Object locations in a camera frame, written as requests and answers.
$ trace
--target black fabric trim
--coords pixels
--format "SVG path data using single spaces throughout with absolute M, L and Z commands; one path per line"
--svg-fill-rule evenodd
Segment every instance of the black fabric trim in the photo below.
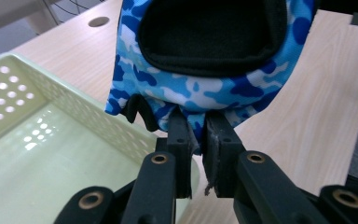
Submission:
M 321 8 L 322 0 L 313 0 L 312 20 L 315 18 L 316 12 Z
M 133 94 L 120 113 L 127 118 L 129 123 L 133 123 L 137 112 L 141 115 L 149 132 L 158 130 L 158 124 L 154 118 L 153 111 L 141 94 Z
M 161 70 L 232 77 L 261 66 L 282 45 L 284 0 L 154 0 L 138 30 L 145 59 Z
M 353 14 L 358 12 L 358 0 L 322 0 L 321 9 Z

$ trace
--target screw hole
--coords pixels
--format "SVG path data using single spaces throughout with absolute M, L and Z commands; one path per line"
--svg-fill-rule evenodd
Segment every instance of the screw hole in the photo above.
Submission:
M 248 160 L 254 163 L 263 163 L 266 159 L 257 153 L 252 153 L 247 156 Z
M 333 197 L 339 203 L 351 208 L 358 208 L 358 196 L 345 189 L 336 189 L 333 191 Z
M 103 194 L 100 191 L 94 191 L 81 197 L 79 201 L 79 207 L 81 209 L 91 209 L 103 202 Z
M 167 162 L 168 157 L 162 154 L 156 155 L 154 157 L 152 157 L 152 162 L 155 164 L 163 164 L 165 162 Z

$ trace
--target light green basket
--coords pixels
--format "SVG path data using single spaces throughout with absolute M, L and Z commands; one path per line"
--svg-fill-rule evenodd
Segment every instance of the light green basket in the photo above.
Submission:
M 136 178 L 156 136 L 19 56 L 0 56 L 0 223 L 52 223 L 79 190 Z M 193 164 L 193 189 L 199 173 Z M 188 200 L 179 200 L 177 220 Z

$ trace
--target light wood grain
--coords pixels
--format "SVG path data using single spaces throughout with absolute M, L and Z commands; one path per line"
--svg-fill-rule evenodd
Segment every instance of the light wood grain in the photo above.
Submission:
M 104 103 L 120 6 L 120 0 L 106 1 L 13 52 Z M 110 22 L 88 26 L 101 16 Z M 358 134 L 358 27 L 350 20 L 318 11 L 287 84 L 265 111 L 236 128 L 248 149 L 267 152 L 298 186 L 315 194 L 344 182 Z M 202 176 L 183 223 L 236 223 L 232 200 L 205 198 L 205 186 Z
M 264 112 L 236 131 L 302 189 L 344 184 L 358 134 L 358 26 L 318 11 L 296 68 Z

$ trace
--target blue camouflage bag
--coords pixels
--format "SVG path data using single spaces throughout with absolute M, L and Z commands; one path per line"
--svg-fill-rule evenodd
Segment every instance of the blue camouflage bag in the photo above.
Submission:
M 290 77 L 313 0 L 123 0 L 105 112 L 168 130 L 179 107 L 200 140 L 205 113 L 235 127 L 265 109 Z

